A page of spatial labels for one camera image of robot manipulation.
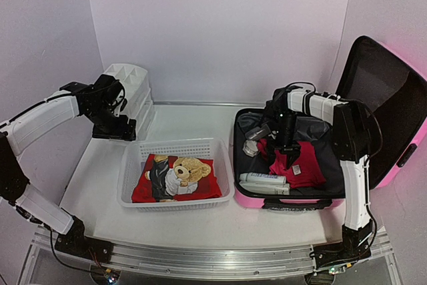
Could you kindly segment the crimson red t-shirt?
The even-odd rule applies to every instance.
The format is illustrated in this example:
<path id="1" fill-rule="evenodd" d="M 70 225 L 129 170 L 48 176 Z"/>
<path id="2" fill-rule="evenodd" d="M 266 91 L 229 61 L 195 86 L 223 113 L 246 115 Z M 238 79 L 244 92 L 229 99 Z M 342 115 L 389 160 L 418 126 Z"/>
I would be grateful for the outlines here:
<path id="1" fill-rule="evenodd" d="M 300 156 L 288 169 L 286 168 L 288 157 L 279 151 L 275 151 L 276 159 L 269 166 L 270 175 L 282 176 L 286 179 L 272 178 L 260 183 L 274 187 L 289 184 L 290 188 L 315 188 L 326 183 L 313 145 L 308 141 L 299 141 L 298 143 L 301 147 Z"/>

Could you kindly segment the white plastic drawer organizer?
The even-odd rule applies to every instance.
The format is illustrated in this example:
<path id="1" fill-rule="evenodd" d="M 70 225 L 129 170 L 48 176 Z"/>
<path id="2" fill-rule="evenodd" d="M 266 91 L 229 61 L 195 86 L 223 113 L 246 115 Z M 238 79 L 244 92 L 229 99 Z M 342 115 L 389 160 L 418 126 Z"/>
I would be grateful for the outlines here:
<path id="1" fill-rule="evenodd" d="M 104 74 L 118 79 L 125 88 L 127 104 L 122 113 L 136 120 L 136 140 L 145 140 L 155 116 L 148 71 L 128 63 L 113 63 Z"/>

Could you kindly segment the white perforated plastic basket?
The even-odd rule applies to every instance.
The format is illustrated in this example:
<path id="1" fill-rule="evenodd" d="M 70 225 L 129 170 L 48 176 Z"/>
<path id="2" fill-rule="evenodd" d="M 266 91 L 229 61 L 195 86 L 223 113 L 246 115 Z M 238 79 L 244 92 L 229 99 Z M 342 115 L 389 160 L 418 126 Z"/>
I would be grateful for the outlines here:
<path id="1" fill-rule="evenodd" d="M 206 209 L 233 196 L 232 167 L 220 139 L 137 141 L 125 148 L 117 183 L 117 200 L 124 208 Z"/>

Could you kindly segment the red bear print shirt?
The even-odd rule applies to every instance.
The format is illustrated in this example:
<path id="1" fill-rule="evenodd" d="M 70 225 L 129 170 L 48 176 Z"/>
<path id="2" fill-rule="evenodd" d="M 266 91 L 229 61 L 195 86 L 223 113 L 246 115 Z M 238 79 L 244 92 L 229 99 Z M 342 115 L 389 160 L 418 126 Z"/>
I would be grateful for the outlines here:
<path id="1" fill-rule="evenodd" d="M 150 154 L 131 201 L 184 202 L 220 197 L 213 160 Z"/>

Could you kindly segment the pink cartoon hard-shell suitcase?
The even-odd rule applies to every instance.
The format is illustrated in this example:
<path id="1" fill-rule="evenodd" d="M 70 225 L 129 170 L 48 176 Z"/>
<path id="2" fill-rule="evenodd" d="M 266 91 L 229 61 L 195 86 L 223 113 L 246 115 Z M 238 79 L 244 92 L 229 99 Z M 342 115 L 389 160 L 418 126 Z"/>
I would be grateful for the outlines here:
<path id="1" fill-rule="evenodd" d="M 234 123 L 236 200 L 245 208 L 365 204 L 426 135 L 426 77 L 382 44 L 353 43 L 337 90 L 294 82 Z"/>

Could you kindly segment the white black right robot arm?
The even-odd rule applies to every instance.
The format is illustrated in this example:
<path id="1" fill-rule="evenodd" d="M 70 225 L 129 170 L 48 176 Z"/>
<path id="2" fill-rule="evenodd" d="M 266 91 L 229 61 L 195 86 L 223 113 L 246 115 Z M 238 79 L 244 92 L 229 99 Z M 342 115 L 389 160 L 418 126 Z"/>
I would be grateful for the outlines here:
<path id="1" fill-rule="evenodd" d="M 342 240 L 315 246 L 312 254 L 319 267 L 357 262 L 370 256 L 378 226 L 369 201 L 372 138 L 368 118 L 372 111 L 361 101 L 310 91 L 296 83 L 276 89 L 266 103 L 262 118 L 262 124 L 271 131 L 266 140 L 269 164 L 274 164 L 278 156 L 283 155 L 290 166 L 300 156 L 301 147 L 294 139 L 298 113 L 331 125 L 332 149 L 340 161 L 346 198 Z"/>

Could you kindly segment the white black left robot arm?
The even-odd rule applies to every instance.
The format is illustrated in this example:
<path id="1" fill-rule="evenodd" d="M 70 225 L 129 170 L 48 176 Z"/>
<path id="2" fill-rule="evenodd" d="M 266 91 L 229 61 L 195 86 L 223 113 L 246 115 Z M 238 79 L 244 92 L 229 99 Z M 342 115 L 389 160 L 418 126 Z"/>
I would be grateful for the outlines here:
<path id="1" fill-rule="evenodd" d="M 44 100 L 1 124 L 1 199 L 29 220 L 65 235 L 64 246 L 75 256 L 89 251 L 89 240 L 72 230 L 77 219 L 60 208 L 31 181 L 27 158 L 45 151 L 55 130 L 84 117 L 95 139 L 133 141 L 137 137 L 137 103 L 146 91 L 146 72 L 121 67 L 102 73 L 93 83 L 72 81 Z"/>

